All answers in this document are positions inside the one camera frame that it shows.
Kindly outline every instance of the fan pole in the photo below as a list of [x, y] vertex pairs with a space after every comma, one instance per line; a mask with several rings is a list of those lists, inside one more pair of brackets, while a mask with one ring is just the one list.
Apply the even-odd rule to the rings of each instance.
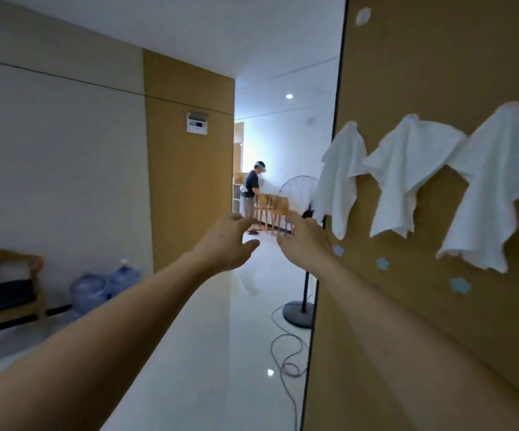
[[315, 306], [307, 302], [309, 288], [309, 273], [305, 272], [305, 285], [303, 288], [303, 301], [292, 301], [284, 305], [284, 319], [299, 328], [313, 327], [313, 310]]

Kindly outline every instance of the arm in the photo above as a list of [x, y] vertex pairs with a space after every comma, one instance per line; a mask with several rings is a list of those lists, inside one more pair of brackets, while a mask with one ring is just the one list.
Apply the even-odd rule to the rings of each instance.
[[288, 217], [285, 256], [313, 273], [417, 428], [519, 430], [519, 392], [469, 351], [336, 258], [312, 219]]
[[0, 430], [98, 430], [197, 288], [241, 266], [253, 219], [220, 220], [190, 253], [51, 336], [0, 375]]

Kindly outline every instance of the power cord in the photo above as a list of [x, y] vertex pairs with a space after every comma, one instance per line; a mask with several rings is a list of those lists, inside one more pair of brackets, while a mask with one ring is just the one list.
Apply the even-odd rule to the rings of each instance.
[[[309, 349], [309, 346], [297, 334], [293, 334], [292, 332], [286, 330], [284, 327], [279, 325], [277, 323], [277, 321], [273, 318], [273, 315], [275, 313], [277, 313], [277, 311], [281, 310], [284, 307], [284, 305], [277, 307], [274, 311], [271, 312], [271, 322], [273, 322], [275, 325], [277, 325], [277, 327], [280, 330], [284, 331], [284, 333], [278, 335], [274, 340], [271, 341], [270, 353], [271, 353], [271, 357], [273, 357], [273, 361], [276, 363], [277, 369], [279, 369], [279, 379], [281, 379], [281, 383], [284, 385], [285, 392], [287, 393], [287, 396], [289, 397], [289, 399], [292, 400], [293, 412], [295, 415], [293, 429], [294, 429], [294, 431], [298, 431], [299, 428], [297, 427], [297, 424], [299, 422], [299, 415], [297, 413], [297, 402], [293, 398], [291, 392], [289, 391], [287, 384], [285, 384], [284, 375], [287, 375], [288, 377], [291, 377], [291, 378], [299, 378], [299, 377], [302, 377], [306, 373], [307, 367], [305, 369], [301, 370], [301, 369], [299, 369], [299, 366], [297, 364], [290, 362], [289, 359], [291, 357], [294, 357], [294, 356], [300, 354], [303, 351], [304, 347], [306, 349]], [[297, 339], [299, 341], [299, 350], [297, 352], [294, 352], [293, 354], [290, 354], [287, 357], [285, 357], [284, 361], [281, 364], [279, 364], [279, 362], [277, 361], [276, 355], [273, 352], [273, 346], [279, 339], [281, 339], [283, 337], [293, 337], [293, 338]]]

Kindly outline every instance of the shorts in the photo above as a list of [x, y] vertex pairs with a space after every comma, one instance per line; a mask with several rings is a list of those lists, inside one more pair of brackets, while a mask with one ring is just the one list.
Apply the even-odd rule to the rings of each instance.
[[245, 218], [254, 218], [255, 217], [255, 196], [245, 197], [242, 196], [241, 200], [243, 202], [243, 216]]

